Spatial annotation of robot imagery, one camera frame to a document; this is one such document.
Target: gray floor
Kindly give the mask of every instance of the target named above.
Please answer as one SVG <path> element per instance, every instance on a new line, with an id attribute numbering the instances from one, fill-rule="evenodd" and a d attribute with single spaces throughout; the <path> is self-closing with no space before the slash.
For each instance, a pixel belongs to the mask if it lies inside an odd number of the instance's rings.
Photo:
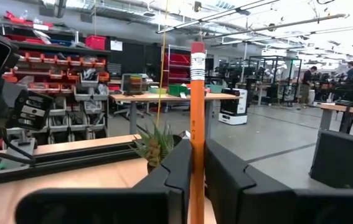
<path id="1" fill-rule="evenodd" d="M 308 175 L 322 113 L 319 108 L 298 111 L 296 108 L 279 106 L 252 106 L 248 112 L 248 123 L 239 126 L 220 123 L 215 114 L 212 119 L 212 138 L 290 187 L 327 187 Z M 334 113 L 331 129 L 339 128 L 341 117 L 341 113 Z M 189 129 L 189 119 L 188 112 L 171 110 L 161 114 L 160 123 L 162 127 L 169 124 L 173 133 L 179 134 Z M 138 125 L 151 128 L 155 120 L 155 116 L 138 118 Z M 128 128 L 129 123 L 123 117 L 110 119 L 110 136 L 128 134 Z"/>

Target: potted plant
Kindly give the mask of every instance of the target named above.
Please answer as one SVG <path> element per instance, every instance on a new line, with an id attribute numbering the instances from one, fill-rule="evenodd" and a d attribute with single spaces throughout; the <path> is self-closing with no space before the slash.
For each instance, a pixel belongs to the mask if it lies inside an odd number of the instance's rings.
<path id="1" fill-rule="evenodd" d="M 160 165 L 162 160 L 174 149 L 174 146 L 182 139 L 173 135 L 169 125 L 165 125 L 163 131 L 154 125 L 154 132 L 150 133 L 146 125 L 146 132 L 139 132 L 141 139 L 135 141 L 136 153 L 147 160 L 147 172 Z"/>

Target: monitor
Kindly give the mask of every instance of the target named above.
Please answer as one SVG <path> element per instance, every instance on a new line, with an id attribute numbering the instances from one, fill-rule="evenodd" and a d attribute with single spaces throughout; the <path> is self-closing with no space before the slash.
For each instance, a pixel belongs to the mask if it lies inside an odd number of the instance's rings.
<path id="1" fill-rule="evenodd" d="M 138 94 L 142 92 L 143 76 L 142 74 L 122 74 L 121 90 L 125 93 Z"/>
<path id="2" fill-rule="evenodd" d="M 320 131 L 311 177 L 335 188 L 353 188 L 353 135 Z"/>

